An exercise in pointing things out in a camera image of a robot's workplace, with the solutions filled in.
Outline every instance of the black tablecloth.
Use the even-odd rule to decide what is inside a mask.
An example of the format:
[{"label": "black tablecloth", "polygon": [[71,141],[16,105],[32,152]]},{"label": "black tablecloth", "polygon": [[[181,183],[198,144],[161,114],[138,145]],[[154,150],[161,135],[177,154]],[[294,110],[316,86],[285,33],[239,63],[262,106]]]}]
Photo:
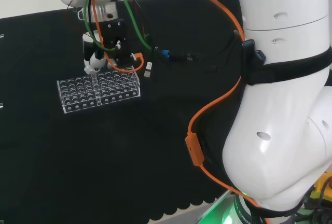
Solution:
[{"label": "black tablecloth", "polygon": [[[238,0],[220,1],[241,19]],[[234,35],[230,20],[206,0],[140,3],[159,48],[212,54]],[[56,81],[84,74],[83,24],[73,10],[0,20],[5,224],[143,224],[177,208],[213,202],[224,192],[192,165],[184,138],[191,117],[236,83],[238,49],[169,66],[149,56],[123,4],[118,7],[130,27],[132,51],[143,51],[154,63],[152,78],[139,73],[140,99],[66,115]],[[237,94],[223,105],[224,124],[216,127],[223,137],[238,106]]]}]

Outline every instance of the black cable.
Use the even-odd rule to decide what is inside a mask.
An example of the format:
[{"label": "black cable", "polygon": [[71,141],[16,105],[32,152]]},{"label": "black cable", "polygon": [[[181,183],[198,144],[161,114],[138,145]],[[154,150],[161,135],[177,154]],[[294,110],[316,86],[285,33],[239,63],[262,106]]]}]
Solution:
[{"label": "black cable", "polygon": [[137,5],[137,7],[139,9],[139,11],[140,11],[140,13],[143,17],[144,23],[147,25],[149,31],[151,31],[151,27],[150,27],[150,24],[149,24],[148,17],[146,15],[146,13],[143,11],[143,9],[141,8],[141,6],[140,6],[140,4],[138,3],[137,0],[133,0],[133,1],[135,2],[135,4]]},{"label": "black cable", "polygon": [[93,36],[95,37],[95,35],[94,35],[94,30],[92,29],[92,22],[91,22],[91,1],[92,1],[92,0],[89,0],[89,3],[88,3],[88,17],[89,17],[89,26],[90,26],[90,30],[91,30]]}]

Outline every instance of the green light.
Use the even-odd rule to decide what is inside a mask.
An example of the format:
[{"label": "green light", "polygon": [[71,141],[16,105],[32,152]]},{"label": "green light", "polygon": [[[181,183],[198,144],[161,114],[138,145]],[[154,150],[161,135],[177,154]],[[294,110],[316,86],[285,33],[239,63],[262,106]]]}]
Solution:
[{"label": "green light", "polygon": [[223,224],[232,224],[232,223],[233,223],[233,220],[230,216],[227,216],[223,222]]}]

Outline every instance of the blue connector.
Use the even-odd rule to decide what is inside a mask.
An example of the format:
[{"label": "blue connector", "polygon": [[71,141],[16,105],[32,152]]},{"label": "blue connector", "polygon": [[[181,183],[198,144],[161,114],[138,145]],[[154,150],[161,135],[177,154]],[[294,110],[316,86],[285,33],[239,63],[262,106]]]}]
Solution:
[{"label": "blue connector", "polygon": [[169,50],[166,50],[166,49],[163,49],[161,50],[161,54],[164,58],[168,59],[169,58],[169,54],[170,54],[170,51]]},{"label": "blue connector", "polygon": [[245,42],[243,42],[243,46],[246,47],[246,46],[249,46],[249,45],[254,45],[255,42],[253,40],[247,40]]}]

